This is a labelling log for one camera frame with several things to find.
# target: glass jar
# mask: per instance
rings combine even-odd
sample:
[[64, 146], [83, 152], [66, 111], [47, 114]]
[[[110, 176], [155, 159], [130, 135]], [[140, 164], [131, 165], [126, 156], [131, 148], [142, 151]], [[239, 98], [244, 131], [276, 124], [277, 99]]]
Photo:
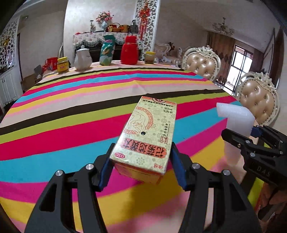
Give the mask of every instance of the glass jar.
[[57, 69], [58, 73], [62, 74], [69, 71], [69, 61], [67, 57], [58, 58]]
[[155, 57], [156, 57], [155, 52], [146, 52], [145, 57], [144, 57], [144, 63], [145, 64], [153, 64]]

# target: striped tablecloth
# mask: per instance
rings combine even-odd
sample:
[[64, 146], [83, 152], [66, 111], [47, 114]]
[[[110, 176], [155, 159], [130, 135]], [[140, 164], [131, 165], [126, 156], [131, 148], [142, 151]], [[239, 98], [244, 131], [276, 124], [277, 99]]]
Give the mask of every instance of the striped tablecloth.
[[[173, 141], [194, 162], [216, 170], [226, 127], [216, 103], [239, 105], [222, 89], [165, 65], [114, 61], [108, 67], [93, 63], [84, 73], [72, 68], [37, 83], [0, 125], [0, 203], [21, 231], [53, 173], [77, 171], [106, 153], [142, 95], [178, 104]], [[157, 186], [113, 170], [108, 186], [97, 193], [108, 231], [130, 233], [177, 232], [188, 196], [171, 166]], [[82, 231], [76, 191], [73, 206], [76, 229]]]

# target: red thermos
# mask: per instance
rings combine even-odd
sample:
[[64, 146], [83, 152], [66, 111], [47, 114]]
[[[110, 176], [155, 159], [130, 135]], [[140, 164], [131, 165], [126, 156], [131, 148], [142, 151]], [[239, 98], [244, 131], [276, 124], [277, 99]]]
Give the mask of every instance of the red thermos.
[[127, 36], [122, 47], [121, 63], [125, 65], [136, 65], [138, 57], [137, 37]]

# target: white teapot lid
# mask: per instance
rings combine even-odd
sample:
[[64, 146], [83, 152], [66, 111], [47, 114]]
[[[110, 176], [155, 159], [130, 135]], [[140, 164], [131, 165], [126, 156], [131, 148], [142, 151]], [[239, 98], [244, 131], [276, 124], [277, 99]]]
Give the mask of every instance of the white teapot lid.
[[90, 50], [90, 49], [89, 48], [85, 48], [85, 46], [82, 45], [81, 48], [79, 50], [77, 50], [77, 51], [85, 51], [85, 50]]

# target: pink flower bouquet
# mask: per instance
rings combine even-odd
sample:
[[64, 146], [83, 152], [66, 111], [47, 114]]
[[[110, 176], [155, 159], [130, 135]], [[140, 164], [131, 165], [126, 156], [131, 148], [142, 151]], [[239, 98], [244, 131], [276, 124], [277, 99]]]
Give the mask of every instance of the pink flower bouquet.
[[98, 17], [96, 18], [96, 21], [97, 22], [109, 21], [109, 20], [113, 19], [113, 16], [114, 15], [110, 14], [110, 11], [108, 11], [108, 12], [103, 11], [98, 15]]

